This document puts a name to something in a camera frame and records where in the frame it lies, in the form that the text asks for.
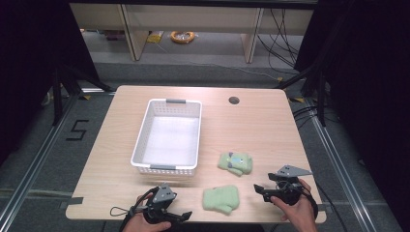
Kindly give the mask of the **beige wooden shelf unit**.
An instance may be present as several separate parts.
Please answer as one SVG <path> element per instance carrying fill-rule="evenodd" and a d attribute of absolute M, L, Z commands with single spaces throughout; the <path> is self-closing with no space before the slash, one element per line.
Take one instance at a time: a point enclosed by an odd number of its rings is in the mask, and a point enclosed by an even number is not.
<path fill-rule="evenodd" d="M 70 7 L 81 29 L 124 31 L 133 61 L 140 59 L 149 32 L 192 31 L 239 34 L 245 61 L 250 63 L 258 34 L 303 36 L 313 14 L 294 9 L 97 3 L 71 3 Z"/>

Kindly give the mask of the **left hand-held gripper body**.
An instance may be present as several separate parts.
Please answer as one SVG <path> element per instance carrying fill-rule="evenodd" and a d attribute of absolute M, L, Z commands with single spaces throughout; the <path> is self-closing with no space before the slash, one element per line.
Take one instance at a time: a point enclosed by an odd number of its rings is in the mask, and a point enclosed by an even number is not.
<path fill-rule="evenodd" d="M 151 224 L 175 221 L 175 217 L 167 211 L 167 208 L 176 198 L 176 193 L 171 190 L 169 184 L 163 183 L 150 189 L 149 192 L 151 196 L 146 202 L 146 209 L 143 210 L 145 220 Z"/>

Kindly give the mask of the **white plastic basket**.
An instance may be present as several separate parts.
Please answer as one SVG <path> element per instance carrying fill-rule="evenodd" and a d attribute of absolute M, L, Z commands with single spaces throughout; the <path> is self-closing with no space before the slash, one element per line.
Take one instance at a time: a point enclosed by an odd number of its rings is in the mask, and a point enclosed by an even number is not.
<path fill-rule="evenodd" d="M 151 99 L 132 153 L 141 174 L 193 176 L 198 164 L 202 102 Z"/>

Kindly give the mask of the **yellow packet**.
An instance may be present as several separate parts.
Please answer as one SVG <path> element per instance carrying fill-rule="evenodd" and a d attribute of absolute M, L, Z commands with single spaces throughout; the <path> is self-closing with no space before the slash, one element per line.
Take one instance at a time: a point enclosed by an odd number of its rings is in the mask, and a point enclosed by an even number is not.
<path fill-rule="evenodd" d="M 163 31 L 152 31 L 147 37 L 147 42 L 152 44 L 158 44 L 161 41 Z"/>

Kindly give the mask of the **green mitten with print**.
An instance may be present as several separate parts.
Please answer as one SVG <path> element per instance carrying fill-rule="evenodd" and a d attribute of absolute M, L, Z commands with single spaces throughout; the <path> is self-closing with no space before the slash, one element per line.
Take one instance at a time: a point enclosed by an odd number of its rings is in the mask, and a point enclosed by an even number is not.
<path fill-rule="evenodd" d="M 218 168 L 241 177 L 252 171 L 253 160 L 247 153 L 227 152 L 220 155 Z"/>

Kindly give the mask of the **black metal stand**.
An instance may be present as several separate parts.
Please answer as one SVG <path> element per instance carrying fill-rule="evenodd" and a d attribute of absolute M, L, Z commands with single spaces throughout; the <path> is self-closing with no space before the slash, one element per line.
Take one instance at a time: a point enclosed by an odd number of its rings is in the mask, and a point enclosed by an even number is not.
<path fill-rule="evenodd" d="M 70 97 L 77 96 L 82 93 L 81 87 L 78 84 L 79 79 L 91 83 L 92 85 L 102 89 L 104 92 L 116 91 L 115 88 L 102 83 L 98 76 L 93 77 L 92 75 L 68 65 L 57 65 L 52 77 L 52 91 L 54 97 L 53 126 L 56 126 L 63 117 L 63 104 L 60 85 L 63 85 Z"/>
<path fill-rule="evenodd" d="M 299 80 L 305 79 L 305 84 L 301 89 L 301 93 L 304 97 L 311 97 L 313 94 L 317 95 L 317 113 L 318 120 L 323 127 L 325 123 L 325 85 L 326 80 L 323 74 L 323 70 L 319 65 L 311 65 L 302 72 L 294 75 L 286 81 L 282 81 L 277 89 L 284 90 L 286 87 L 291 86 Z"/>

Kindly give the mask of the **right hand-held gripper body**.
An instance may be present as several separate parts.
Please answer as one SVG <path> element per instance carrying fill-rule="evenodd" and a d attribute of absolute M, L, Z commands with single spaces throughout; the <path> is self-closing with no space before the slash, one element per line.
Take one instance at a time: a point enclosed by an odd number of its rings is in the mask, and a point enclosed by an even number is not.
<path fill-rule="evenodd" d="M 311 175 L 312 172 L 310 170 L 286 164 L 274 174 L 284 177 L 284 180 L 278 182 L 274 181 L 276 183 L 276 188 L 273 189 L 272 195 L 264 195 L 264 201 L 270 202 L 271 197 L 275 196 L 288 205 L 294 205 L 299 201 L 300 195 L 303 192 L 303 185 L 300 183 L 299 177 Z"/>

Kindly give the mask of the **person's right hand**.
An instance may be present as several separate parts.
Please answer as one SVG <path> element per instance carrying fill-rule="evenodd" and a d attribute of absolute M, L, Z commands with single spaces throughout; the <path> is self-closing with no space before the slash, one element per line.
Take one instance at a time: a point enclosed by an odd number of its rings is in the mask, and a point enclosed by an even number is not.
<path fill-rule="evenodd" d="M 272 196 L 271 202 L 283 211 L 282 221 L 290 221 L 298 232 L 318 232 L 313 207 L 305 195 L 293 206 L 285 204 L 281 199 Z"/>

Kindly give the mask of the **plain green mitten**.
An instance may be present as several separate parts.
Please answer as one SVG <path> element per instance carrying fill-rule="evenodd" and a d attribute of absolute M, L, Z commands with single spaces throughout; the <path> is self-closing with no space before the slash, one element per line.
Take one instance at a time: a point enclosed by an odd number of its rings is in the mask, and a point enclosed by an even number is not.
<path fill-rule="evenodd" d="M 206 211 L 230 215 L 239 205 L 239 191 L 235 186 L 207 188 L 203 191 L 202 207 Z"/>

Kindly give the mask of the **aluminium floor rail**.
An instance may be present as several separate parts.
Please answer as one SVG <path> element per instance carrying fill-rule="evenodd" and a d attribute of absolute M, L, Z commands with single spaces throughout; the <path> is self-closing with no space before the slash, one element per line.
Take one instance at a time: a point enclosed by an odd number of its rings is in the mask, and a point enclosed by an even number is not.
<path fill-rule="evenodd" d="M 52 147 L 57 141 L 57 137 L 65 125 L 67 117 L 76 103 L 77 96 L 69 96 L 64 107 L 61 118 L 49 130 L 40 150 L 34 156 L 24 173 L 22 180 L 17 188 L 13 191 L 8 203 L 0 213 L 0 230 L 7 231 L 13 223 L 29 189 L 33 186 L 39 175 Z"/>
<path fill-rule="evenodd" d="M 365 205 L 357 188 L 354 186 L 354 183 L 350 175 L 348 174 L 326 127 L 322 125 L 318 117 L 314 115 L 313 111 L 310 112 L 310 115 L 313 116 L 312 123 L 319 135 L 320 140 L 322 141 L 322 144 L 326 150 L 327 156 L 330 159 L 334 171 L 336 172 L 337 178 L 339 179 L 344 194 L 346 195 L 346 198 L 363 232 L 377 232 L 367 206 Z"/>

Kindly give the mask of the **person's left hand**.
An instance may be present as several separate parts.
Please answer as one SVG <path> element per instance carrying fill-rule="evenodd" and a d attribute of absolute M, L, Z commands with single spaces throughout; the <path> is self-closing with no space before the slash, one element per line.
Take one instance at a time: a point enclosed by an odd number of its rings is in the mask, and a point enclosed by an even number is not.
<path fill-rule="evenodd" d="M 135 202 L 135 206 L 131 209 L 132 216 L 121 227 L 120 232 L 163 232 L 171 227 L 171 223 L 163 221 L 157 224 L 151 224 L 146 221 L 142 213 L 137 213 L 135 208 L 140 206 L 144 200 L 149 199 L 152 193 L 147 195 L 139 195 Z"/>

